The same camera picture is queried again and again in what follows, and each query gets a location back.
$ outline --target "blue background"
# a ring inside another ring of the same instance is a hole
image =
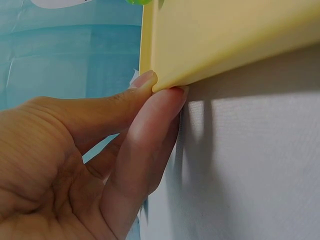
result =
[[[142,7],[125,0],[60,9],[0,0],[0,110],[36,96],[97,98],[125,90],[139,68],[141,21]],[[131,239],[139,238],[138,222],[134,229]]]

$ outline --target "yellow foam board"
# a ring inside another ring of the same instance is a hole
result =
[[[320,0],[153,0],[140,72],[158,74],[158,92],[318,41]]]

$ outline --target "white wall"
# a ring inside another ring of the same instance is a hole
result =
[[[320,239],[320,45],[192,85],[145,240]]]

